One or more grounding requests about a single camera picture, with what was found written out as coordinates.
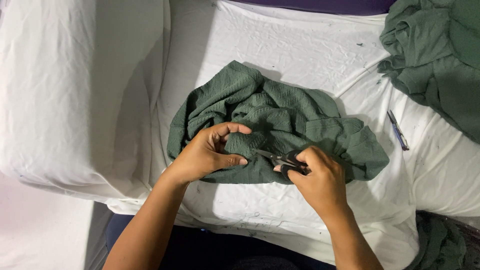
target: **hand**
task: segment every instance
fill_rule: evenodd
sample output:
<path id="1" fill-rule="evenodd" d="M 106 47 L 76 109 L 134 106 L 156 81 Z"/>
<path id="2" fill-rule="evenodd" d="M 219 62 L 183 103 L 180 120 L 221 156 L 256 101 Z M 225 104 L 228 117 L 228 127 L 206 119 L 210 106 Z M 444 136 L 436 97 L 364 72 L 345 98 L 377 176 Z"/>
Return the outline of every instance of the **hand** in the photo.
<path id="1" fill-rule="evenodd" d="M 236 154 L 221 154 L 232 132 L 250 134 L 252 130 L 239 123 L 221 123 L 201 130 L 183 149 L 164 173 L 171 173 L 182 183 L 198 180 L 209 173 L 235 165 L 246 165 L 247 160 Z"/>
<path id="2" fill-rule="evenodd" d="M 297 155 L 311 172 L 302 175 L 289 170 L 288 177 L 324 222 L 349 210 L 343 168 L 318 147 L 311 146 Z"/>

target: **scissor blade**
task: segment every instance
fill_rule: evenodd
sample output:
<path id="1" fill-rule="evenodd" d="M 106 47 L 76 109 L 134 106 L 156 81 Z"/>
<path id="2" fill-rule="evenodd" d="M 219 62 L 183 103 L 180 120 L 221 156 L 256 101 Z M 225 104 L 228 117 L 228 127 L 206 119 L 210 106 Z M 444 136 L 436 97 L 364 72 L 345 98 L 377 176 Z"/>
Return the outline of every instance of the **scissor blade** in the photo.
<path id="1" fill-rule="evenodd" d="M 260 154 L 266 158 L 269 158 L 269 159 L 273 159 L 276 155 L 275 154 L 272 154 L 270 152 L 267 152 L 267 151 L 263 151 L 263 150 L 259 150 L 259 149 L 255 149 L 255 151 L 257 152 L 257 154 Z"/>

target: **scissors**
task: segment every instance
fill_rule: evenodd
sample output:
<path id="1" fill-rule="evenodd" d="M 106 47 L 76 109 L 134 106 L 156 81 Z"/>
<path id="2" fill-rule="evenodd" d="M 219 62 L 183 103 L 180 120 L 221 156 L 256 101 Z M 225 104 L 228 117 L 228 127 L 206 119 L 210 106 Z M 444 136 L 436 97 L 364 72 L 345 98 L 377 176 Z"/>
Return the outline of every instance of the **scissors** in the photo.
<path id="1" fill-rule="evenodd" d="M 290 151 L 288 154 L 284 156 L 275 155 L 270 152 L 259 150 L 259 149 L 255 149 L 255 151 L 257 152 L 257 154 L 260 154 L 266 158 L 269 158 L 274 163 L 281 165 L 280 171 L 282 172 L 283 177 L 285 177 L 285 179 L 287 180 L 290 180 L 290 178 L 288 177 L 289 170 L 297 171 L 303 175 L 307 175 L 310 173 L 310 170 L 306 168 L 308 165 L 305 162 L 301 162 L 297 160 L 297 155 L 301 153 L 301 150 Z"/>

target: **person's right hand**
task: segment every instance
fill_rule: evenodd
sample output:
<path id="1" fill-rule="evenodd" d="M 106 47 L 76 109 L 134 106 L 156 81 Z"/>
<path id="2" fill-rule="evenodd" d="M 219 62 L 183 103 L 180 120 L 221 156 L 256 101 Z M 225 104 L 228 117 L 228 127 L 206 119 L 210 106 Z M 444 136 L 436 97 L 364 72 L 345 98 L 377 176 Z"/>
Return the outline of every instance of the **person's right hand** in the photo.
<path id="1" fill-rule="evenodd" d="M 297 160 L 307 163 L 311 172 L 302 175 L 289 170 L 288 177 L 320 218 L 326 222 L 326 219 L 348 211 L 343 168 L 315 146 L 303 150 L 297 155 Z"/>

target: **purple fabric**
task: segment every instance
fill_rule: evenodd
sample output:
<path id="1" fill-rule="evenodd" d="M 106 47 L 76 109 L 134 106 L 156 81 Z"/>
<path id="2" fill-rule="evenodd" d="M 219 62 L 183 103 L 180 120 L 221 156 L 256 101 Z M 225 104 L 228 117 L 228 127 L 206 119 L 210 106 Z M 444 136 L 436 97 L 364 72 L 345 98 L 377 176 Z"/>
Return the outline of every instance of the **purple fabric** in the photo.
<path id="1" fill-rule="evenodd" d="M 369 16 L 388 13 L 396 0 L 234 0 L 310 12 Z"/>

